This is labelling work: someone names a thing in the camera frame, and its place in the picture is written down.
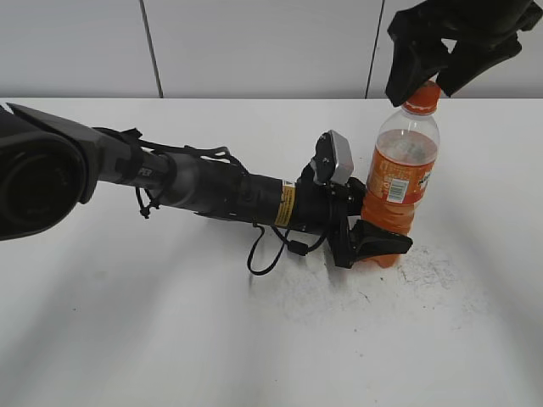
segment plastic bottle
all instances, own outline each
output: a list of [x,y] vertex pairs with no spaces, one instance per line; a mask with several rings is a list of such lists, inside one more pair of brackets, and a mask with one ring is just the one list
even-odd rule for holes
[[[367,178],[362,219],[406,235],[423,198],[439,146],[439,130],[432,113],[439,87],[427,81],[381,126]],[[390,267],[400,256],[372,257]]]

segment black cable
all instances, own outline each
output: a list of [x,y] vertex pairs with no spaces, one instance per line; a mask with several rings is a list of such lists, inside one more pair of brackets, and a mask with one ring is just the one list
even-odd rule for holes
[[[281,254],[283,254],[283,250],[285,249],[285,246],[286,246],[287,243],[285,243],[285,241],[283,240],[283,244],[281,245],[281,248],[277,252],[277,255],[275,256],[275,259],[264,270],[261,270],[261,271],[253,270],[253,266],[252,266],[253,256],[255,255],[255,250],[256,250],[256,247],[258,246],[259,241],[261,240],[261,238],[264,236],[264,233],[265,233],[264,226],[257,225],[257,224],[254,223],[253,227],[256,227],[256,228],[260,229],[260,236],[258,236],[258,238],[255,240],[255,243],[253,243],[253,247],[251,248],[251,250],[249,252],[249,257],[247,258],[247,268],[255,276],[264,276],[264,275],[268,274],[270,271],[272,271],[274,269],[277,262],[281,258]],[[287,232],[285,233],[285,239],[288,236],[289,232],[290,232],[290,230],[287,229]]]
[[307,245],[307,243],[298,242],[296,240],[288,240],[287,239],[288,234],[285,233],[285,235],[283,235],[279,231],[279,229],[277,229],[275,226],[272,226],[271,229],[277,235],[277,237],[279,237],[279,239],[283,242],[283,244],[287,245],[287,249],[288,249],[289,252],[296,253],[296,254],[298,254],[300,256],[305,256],[308,253],[310,253],[310,252],[312,252],[314,250],[317,250],[324,243],[324,241],[326,240],[326,238],[328,236],[328,230],[329,230],[330,225],[332,223],[332,216],[333,216],[333,206],[332,206],[332,200],[331,199],[328,200],[328,206],[329,206],[329,209],[328,209],[328,223],[327,223],[326,227],[324,228],[324,230],[322,231],[321,236],[319,236],[319,238],[316,240],[316,242],[313,243],[311,246]]
[[180,153],[180,154],[192,155],[193,157],[207,157],[210,159],[217,159],[217,160],[225,159],[226,161],[229,161],[231,164],[234,164],[237,167],[241,168],[245,175],[249,173],[247,169],[244,167],[244,165],[241,164],[241,161],[239,161],[233,155],[230,154],[230,150],[228,150],[228,147],[201,149],[201,148],[194,148],[190,146],[172,147],[172,146],[166,146],[164,144],[158,144],[156,142],[146,142],[145,140],[138,140],[138,142],[140,146],[142,147],[160,150],[165,153]]
[[157,201],[156,197],[153,196],[153,194],[148,190],[144,189],[145,194],[147,195],[147,198],[149,198],[150,203],[155,202],[155,205],[152,205],[155,209],[160,209],[160,204]]
[[148,206],[145,206],[143,204],[143,199],[142,199],[142,193],[141,193],[141,189],[136,187],[136,198],[137,198],[137,203],[139,204],[139,213],[145,218],[145,219],[149,219],[149,215],[151,214],[151,206],[148,205]]

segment orange liquid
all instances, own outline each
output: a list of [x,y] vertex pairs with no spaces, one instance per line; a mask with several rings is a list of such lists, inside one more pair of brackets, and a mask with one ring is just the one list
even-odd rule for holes
[[[411,230],[416,206],[416,203],[405,205],[383,202],[383,200],[368,191],[364,198],[362,219],[384,230],[406,235]],[[375,261],[381,267],[387,268],[394,265],[399,257],[399,254],[387,254],[371,257],[367,260]]]
[[[417,185],[422,176],[429,174],[431,171],[438,151],[437,144],[418,131],[392,130],[386,131],[379,136],[376,147],[372,170],[367,183],[367,195],[364,198],[362,207],[362,219],[386,231],[407,235],[411,230],[415,209],[423,195],[423,189],[418,190],[419,195],[415,197],[418,199],[417,201],[414,201],[415,198],[412,196],[411,199],[402,198],[404,203],[390,202],[386,197],[380,198],[378,195],[379,193],[383,194],[383,177],[385,175],[396,177],[394,173],[387,173],[387,170],[383,170],[383,163],[389,161],[395,163],[396,167],[403,167],[406,170],[422,169],[422,173],[418,174],[417,178],[407,177],[410,180],[410,186]],[[380,172],[380,174],[377,176],[376,182],[370,182],[374,171],[376,173]],[[410,173],[406,172],[398,177],[406,179],[406,174]],[[376,261],[381,267],[386,268],[394,265],[399,257],[399,254],[387,254],[371,257],[368,260]]]

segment yellow label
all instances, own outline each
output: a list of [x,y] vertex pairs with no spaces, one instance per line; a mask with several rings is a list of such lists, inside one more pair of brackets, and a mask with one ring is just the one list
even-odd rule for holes
[[277,226],[286,227],[290,222],[292,209],[294,208],[294,198],[296,197],[296,186],[289,181],[283,181],[283,193],[281,194],[281,203],[275,218]]

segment bottle label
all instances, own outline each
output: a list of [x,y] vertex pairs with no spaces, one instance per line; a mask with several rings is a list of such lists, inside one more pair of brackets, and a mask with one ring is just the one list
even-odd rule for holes
[[423,198],[434,162],[425,165],[398,164],[375,149],[367,188],[385,202],[414,204]]

